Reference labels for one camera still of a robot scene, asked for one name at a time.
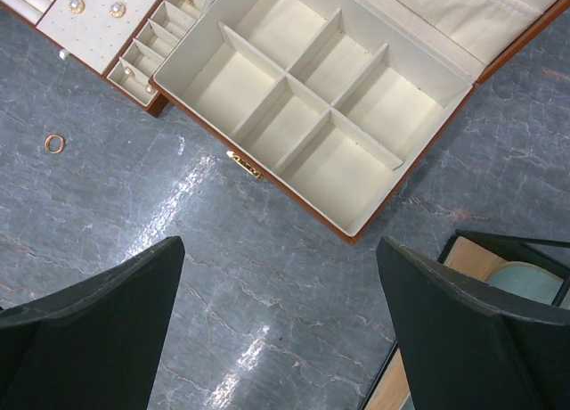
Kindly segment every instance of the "earring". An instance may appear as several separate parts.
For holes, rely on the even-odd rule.
[[[115,18],[122,18],[126,13],[126,6],[124,3],[116,2],[110,6],[109,13]]]
[[[86,9],[86,2],[83,0],[69,0],[69,9],[76,15],[79,15]]]

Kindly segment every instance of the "brown jewelry box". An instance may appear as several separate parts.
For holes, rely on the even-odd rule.
[[[124,0],[128,31],[118,29],[126,17],[109,18],[107,4],[118,0],[104,0],[92,16],[98,24],[81,33],[93,37],[104,28],[98,20],[107,19],[110,29],[100,37],[120,48],[103,61],[82,50],[89,42],[77,36],[77,20],[89,16],[92,2],[74,15],[68,1],[52,0],[30,25],[153,116],[168,100],[177,105],[248,172],[268,178],[350,243],[477,87],[570,6],[216,0],[200,18],[206,0],[147,1],[133,15],[134,0]],[[56,24],[63,19],[68,25]]]

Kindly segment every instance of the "black display stand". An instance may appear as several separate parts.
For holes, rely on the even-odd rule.
[[[521,238],[516,236],[507,236],[499,234],[486,234],[481,232],[472,232],[468,230],[456,230],[455,234],[447,241],[444,250],[440,254],[437,262],[444,263],[458,238],[466,238],[473,243],[489,250],[497,256],[507,261],[521,261],[538,266],[547,272],[562,279],[562,284],[558,289],[556,297],[552,300],[551,306],[560,307],[567,293],[570,291],[570,266],[556,260],[555,258],[537,250],[532,245],[541,245],[553,248],[570,249],[570,242],[550,241],[544,239]],[[359,405],[358,410],[364,410],[371,401],[376,388],[378,387],[382,377],[386,373],[387,368],[392,361],[396,351],[398,350],[398,342],[388,352],[387,358],[380,367],[379,373],[374,379],[369,392]]]

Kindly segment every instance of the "gray marble floor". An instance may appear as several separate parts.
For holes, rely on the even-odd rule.
[[[179,234],[151,409],[355,409],[394,340],[382,235],[432,257],[456,227],[570,239],[569,40],[566,14],[482,86],[352,247],[180,111],[151,118],[0,11],[0,305]]]

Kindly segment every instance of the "gold clasp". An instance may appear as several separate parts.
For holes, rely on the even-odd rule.
[[[259,172],[257,169],[253,168],[251,165],[249,165],[244,159],[241,158],[241,156],[237,155],[234,152],[227,152],[226,153],[230,159],[232,159],[235,163],[237,163],[238,165],[240,165],[242,168],[244,168],[246,171],[248,171],[249,174],[251,174],[252,176],[254,176],[256,178],[256,180],[258,181],[263,181],[264,179],[264,175]]]

